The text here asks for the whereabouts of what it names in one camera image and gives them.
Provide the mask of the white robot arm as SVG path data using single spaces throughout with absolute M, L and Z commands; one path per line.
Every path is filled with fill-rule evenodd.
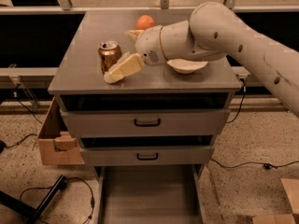
M 135 53 L 124 53 L 104 73 L 116 83 L 146 65 L 168 63 L 196 70 L 228 55 L 243 65 L 295 116 L 299 116 L 299 52 L 246 25 L 223 4 L 205 2 L 187 21 L 131 30 Z

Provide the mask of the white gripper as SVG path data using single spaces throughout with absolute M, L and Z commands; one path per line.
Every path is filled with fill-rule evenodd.
M 104 81 L 113 84 L 139 72 L 145 64 L 151 66 L 164 64 L 166 58 L 161 45 L 162 28 L 162 25 L 158 25 L 144 31 L 129 30 L 127 36 L 132 42 L 135 42 L 137 53 L 124 53 L 104 73 Z

